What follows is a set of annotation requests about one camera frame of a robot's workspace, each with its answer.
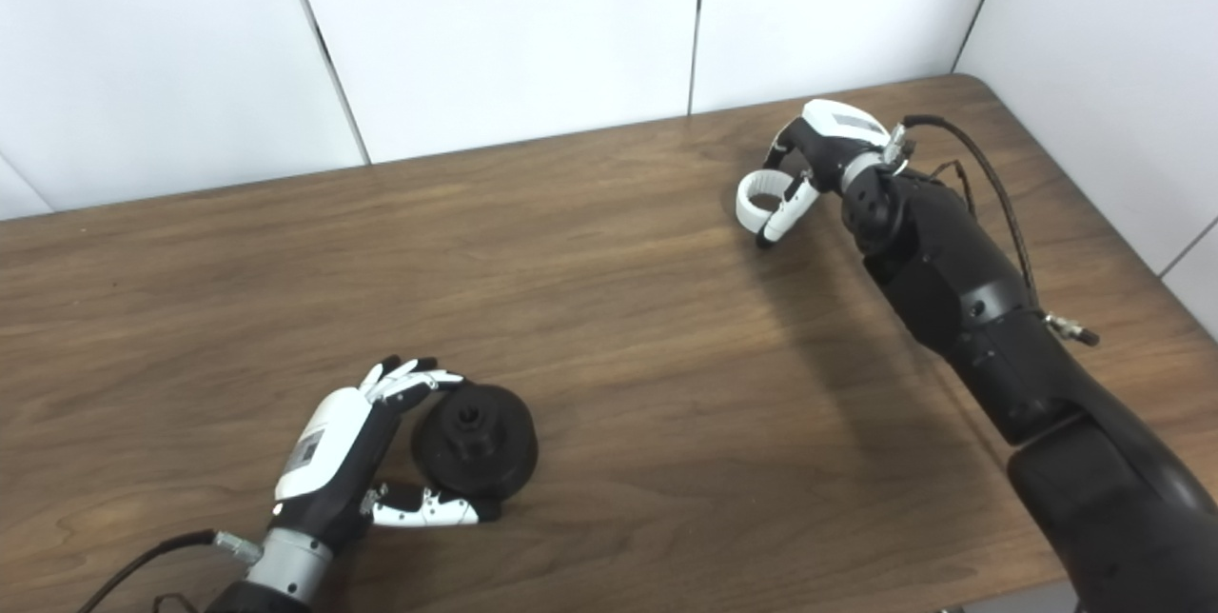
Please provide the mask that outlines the black and white left hand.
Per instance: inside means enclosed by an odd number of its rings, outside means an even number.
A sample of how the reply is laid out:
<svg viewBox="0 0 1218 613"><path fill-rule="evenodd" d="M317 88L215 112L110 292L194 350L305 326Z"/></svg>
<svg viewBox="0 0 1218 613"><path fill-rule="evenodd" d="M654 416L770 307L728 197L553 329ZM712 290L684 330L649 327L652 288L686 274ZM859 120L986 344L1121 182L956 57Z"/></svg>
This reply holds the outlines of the black and white left hand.
<svg viewBox="0 0 1218 613"><path fill-rule="evenodd" d="M431 392L468 384L435 358L396 353L359 384L329 392L290 453L275 487L270 529L304 534L339 553L370 526L425 529L499 522L501 502L425 484L379 483L402 418Z"/></svg>

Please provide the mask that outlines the black and white right hand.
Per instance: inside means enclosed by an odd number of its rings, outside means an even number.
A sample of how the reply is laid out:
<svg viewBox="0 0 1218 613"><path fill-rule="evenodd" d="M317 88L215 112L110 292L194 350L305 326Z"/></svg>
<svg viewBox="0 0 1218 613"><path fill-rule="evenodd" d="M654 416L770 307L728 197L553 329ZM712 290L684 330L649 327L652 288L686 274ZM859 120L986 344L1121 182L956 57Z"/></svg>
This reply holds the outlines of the black and white right hand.
<svg viewBox="0 0 1218 613"><path fill-rule="evenodd" d="M883 234L892 205L884 193L893 136L872 115L815 97L780 129L761 169L737 188L736 214L758 247L771 247L818 197L836 193L854 234Z"/></svg>

